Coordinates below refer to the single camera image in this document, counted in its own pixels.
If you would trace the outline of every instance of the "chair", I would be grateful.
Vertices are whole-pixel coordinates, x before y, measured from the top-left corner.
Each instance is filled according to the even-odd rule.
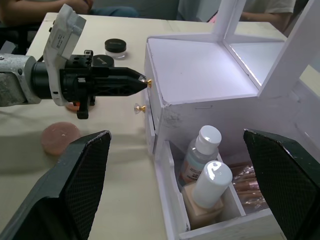
[[[0,23],[0,48],[6,41],[16,45],[12,54],[25,55],[31,42],[28,41],[28,32],[38,31],[40,23],[22,26],[5,26]]]

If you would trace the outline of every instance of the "black jar lid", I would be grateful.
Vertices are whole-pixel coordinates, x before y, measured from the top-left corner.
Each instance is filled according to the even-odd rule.
[[[127,43],[118,38],[111,38],[104,42],[104,48],[111,53],[122,53],[127,49]]]
[[[93,56],[92,65],[94,67],[114,67],[115,60],[107,55],[95,55]]]

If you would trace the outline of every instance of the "beige table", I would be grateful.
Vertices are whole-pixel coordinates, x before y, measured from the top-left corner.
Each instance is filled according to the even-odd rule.
[[[46,16],[28,55],[39,58],[56,14]],[[144,72],[146,39],[150,35],[173,32],[208,32],[212,25],[198,22],[166,21],[85,16],[87,23],[74,54],[93,50],[104,54],[104,42],[120,38],[127,42],[128,58],[117,60]],[[241,24],[242,33],[279,35],[267,23]],[[91,240],[165,240],[166,231],[155,177],[153,160],[145,143],[143,114],[135,115],[135,103],[141,94],[130,97],[99,97],[88,120],[78,120],[52,100],[38,105],[0,108],[0,231],[24,200],[40,176],[53,166],[55,159],[45,155],[40,135],[48,125],[72,122],[83,135],[110,130],[112,141],[107,162],[104,189],[90,233]],[[259,240],[282,240],[281,235]]]

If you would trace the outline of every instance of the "pink round sponge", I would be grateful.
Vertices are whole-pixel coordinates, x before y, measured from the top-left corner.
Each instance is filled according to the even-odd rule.
[[[43,130],[41,145],[43,150],[53,156],[60,156],[70,143],[80,138],[79,129],[70,122],[57,122]]]

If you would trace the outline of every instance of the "white cabinet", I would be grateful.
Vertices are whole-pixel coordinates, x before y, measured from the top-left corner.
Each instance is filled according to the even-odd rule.
[[[202,126],[220,130],[219,160],[226,164],[249,159],[243,140],[247,128],[295,139],[320,160],[320,100],[299,81],[320,49],[320,33],[305,28],[319,22],[320,2],[309,1],[286,42],[235,35],[244,5],[245,0],[223,1],[212,33],[152,36],[146,44],[145,74],[152,85],[145,119],[151,117],[148,122],[154,124],[154,137],[147,130],[147,139],[170,240],[235,240],[281,232],[270,209],[246,215],[232,185],[222,196],[226,207],[216,223],[190,230],[176,177]]]

